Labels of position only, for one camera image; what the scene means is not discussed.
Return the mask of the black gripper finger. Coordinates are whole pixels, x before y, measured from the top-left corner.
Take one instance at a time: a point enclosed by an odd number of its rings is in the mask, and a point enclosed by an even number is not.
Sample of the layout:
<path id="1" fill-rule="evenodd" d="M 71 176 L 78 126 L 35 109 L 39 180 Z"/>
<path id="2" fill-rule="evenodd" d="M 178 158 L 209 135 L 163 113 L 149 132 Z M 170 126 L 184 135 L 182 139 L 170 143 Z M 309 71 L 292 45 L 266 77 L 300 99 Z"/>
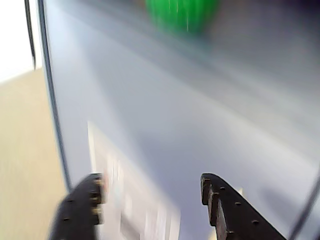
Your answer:
<path id="1" fill-rule="evenodd" d="M 86 176 L 60 202 L 51 225 L 50 240 L 97 240 L 103 223 L 106 180 L 102 173 Z"/>
<path id="2" fill-rule="evenodd" d="M 200 179 L 201 201 L 208 208 L 215 240 L 284 240 L 255 208 L 231 185 L 213 173 Z"/>

